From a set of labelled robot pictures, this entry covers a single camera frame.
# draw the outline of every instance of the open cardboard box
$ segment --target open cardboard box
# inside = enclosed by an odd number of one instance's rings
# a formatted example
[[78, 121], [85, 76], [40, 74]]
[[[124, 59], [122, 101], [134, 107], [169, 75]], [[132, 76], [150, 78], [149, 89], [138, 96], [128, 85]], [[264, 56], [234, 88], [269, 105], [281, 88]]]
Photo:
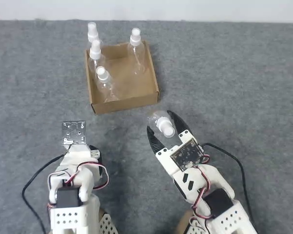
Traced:
[[98, 91], [88, 67], [89, 51], [85, 51], [86, 74], [88, 80], [89, 99], [95, 114], [104, 114], [114, 111], [127, 110], [140, 106], [156, 104], [159, 101], [159, 89], [154, 71], [153, 61], [146, 41], [145, 45], [145, 72], [138, 78], [131, 74], [127, 56], [127, 43], [104, 46], [102, 54], [106, 56], [106, 70], [109, 71], [118, 84], [121, 99], [104, 102], [104, 97]]

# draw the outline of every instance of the bottle cap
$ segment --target bottle cap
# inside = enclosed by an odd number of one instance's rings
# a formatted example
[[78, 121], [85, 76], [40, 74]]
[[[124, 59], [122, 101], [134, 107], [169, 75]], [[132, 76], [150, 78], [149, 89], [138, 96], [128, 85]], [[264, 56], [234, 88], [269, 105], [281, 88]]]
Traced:
[[156, 126], [165, 135], [165, 137], [170, 138], [175, 135], [175, 129], [167, 117], [160, 117], [156, 122]]
[[94, 40], [92, 42], [89, 56], [93, 60], [97, 60], [101, 57], [101, 44], [99, 40]]
[[88, 23], [88, 41], [92, 43], [94, 40], [99, 40], [97, 24], [90, 22]]
[[141, 43], [141, 30], [138, 28], [132, 29], [130, 36], [130, 44], [133, 46], [138, 46]]
[[102, 83], [106, 83], [111, 77], [109, 72], [104, 67], [98, 67], [96, 73], [99, 81], [101, 81]]

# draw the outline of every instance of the clear plastic bottle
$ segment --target clear plastic bottle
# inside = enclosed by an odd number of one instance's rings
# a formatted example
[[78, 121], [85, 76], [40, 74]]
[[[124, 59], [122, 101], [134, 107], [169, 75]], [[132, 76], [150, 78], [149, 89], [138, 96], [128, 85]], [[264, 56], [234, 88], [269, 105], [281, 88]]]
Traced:
[[90, 48], [88, 65], [89, 65], [89, 69], [92, 74], [92, 77], [95, 81], [97, 79], [97, 75], [95, 73], [96, 69], [100, 66], [104, 67], [106, 65], [105, 62], [106, 62], [106, 58], [101, 53], [100, 42], [99, 40], [94, 40]]
[[147, 120], [154, 132], [162, 132], [168, 138], [175, 135], [176, 131], [166, 111], [154, 111], [147, 116]]
[[133, 73], [135, 75], [142, 74], [145, 71], [145, 46], [141, 40], [141, 31], [138, 28], [132, 29], [127, 50]]
[[97, 68], [97, 75], [97, 88], [104, 95], [104, 102], [119, 100], [115, 94], [115, 84], [109, 72], [104, 67], [100, 66]]
[[100, 45], [102, 46], [102, 41], [98, 38], [98, 29], [97, 24], [94, 22], [88, 23], [88, 44], [87, 44], [87, 50], [90, 50], [92, 46], [92, 42], [98, 40], [100, 42]]

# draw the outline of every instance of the floor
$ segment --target floor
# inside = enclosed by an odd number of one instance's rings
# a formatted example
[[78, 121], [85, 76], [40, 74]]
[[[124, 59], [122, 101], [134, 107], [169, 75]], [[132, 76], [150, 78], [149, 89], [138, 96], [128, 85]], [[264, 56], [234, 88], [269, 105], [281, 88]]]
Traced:
[[[160, 103], [95, 116], [84, 70], [87, 22], [0, 21], [0, 234], [40, 233], [20, 193], [64, 152], [67, 120], [85, 120], [87, 142], [101, 149], [111, 182], [97, 195], [119, 233], [172, 233], [190, 204], [148, 144], [145, 117], [154, 109], [173, 110], [199, 142], [242, 161], [260, 234], [293, 234], [293, 24], [98, 22], [104, 44], [128, 41], [133, 27], [151, 45]], [[208, 153], [246, 208], [237, 164]], [[46, 178], [56, 166], [26, 193], [46, 226]]]

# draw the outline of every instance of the white wall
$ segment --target white wall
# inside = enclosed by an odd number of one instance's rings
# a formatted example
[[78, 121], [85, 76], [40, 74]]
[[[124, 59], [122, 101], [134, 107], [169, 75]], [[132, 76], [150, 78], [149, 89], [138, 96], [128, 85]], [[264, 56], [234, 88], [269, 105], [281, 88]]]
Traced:
[[0, 20], [293, 22], [293, 0], [0, 0]]

